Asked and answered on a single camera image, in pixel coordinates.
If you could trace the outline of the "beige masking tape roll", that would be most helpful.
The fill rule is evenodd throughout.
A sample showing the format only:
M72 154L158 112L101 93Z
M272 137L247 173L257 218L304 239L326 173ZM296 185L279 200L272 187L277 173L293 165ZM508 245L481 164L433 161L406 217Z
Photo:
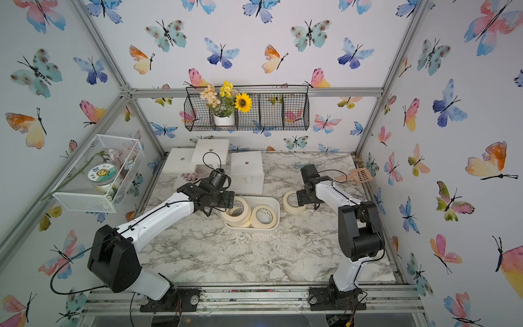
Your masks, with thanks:
M305 206L299 206L297 191L288 191L283 197L283 208L290 215L299 215L306 210Z
M269 206L258 205L251 212L250 222L253 228L268 230L274 228L279 220L277 214Z
M236 196L233 201L233 207L222 212L223 222L233 228L248 228L251 226L251 207L244 198Z

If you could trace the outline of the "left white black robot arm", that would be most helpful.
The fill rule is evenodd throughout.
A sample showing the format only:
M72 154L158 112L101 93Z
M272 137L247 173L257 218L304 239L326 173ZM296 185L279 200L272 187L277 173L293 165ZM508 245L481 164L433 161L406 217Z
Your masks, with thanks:
M102 226L93 240L88 269L114 293L131 291L161 301L174 284L140 264L138 254L155 237L175 223L201 211L233 207L235 193L228 188L231 177L222 168L211 171L198 183L186 183L155 208L118 227Z

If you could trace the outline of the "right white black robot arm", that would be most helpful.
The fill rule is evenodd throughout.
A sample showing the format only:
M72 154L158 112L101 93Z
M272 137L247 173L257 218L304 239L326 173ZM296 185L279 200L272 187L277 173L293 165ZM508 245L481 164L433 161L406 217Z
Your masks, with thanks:
M385 255L379 210L372 201L350 196L335 181L322 176L315 165L300 169L304 188L297 192L298 205L328 205L338 215L338 240L343 257L330 283L337 293L356 290L364 267Z

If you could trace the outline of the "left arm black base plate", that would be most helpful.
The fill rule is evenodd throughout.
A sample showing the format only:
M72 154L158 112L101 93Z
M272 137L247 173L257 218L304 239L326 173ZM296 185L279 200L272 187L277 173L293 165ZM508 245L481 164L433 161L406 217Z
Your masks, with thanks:
M158 301L146 297L147 304L140 306L142 313L193 313L197 311L201 290L197 288L177 288L169 290Z

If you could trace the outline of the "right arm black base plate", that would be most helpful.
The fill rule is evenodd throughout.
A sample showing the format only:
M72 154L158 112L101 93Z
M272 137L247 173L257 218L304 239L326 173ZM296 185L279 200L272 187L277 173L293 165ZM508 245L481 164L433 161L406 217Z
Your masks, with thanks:
M365 293L356 288L348 292L338 291L334 286L311 287L307 302L312 311L366 310Z

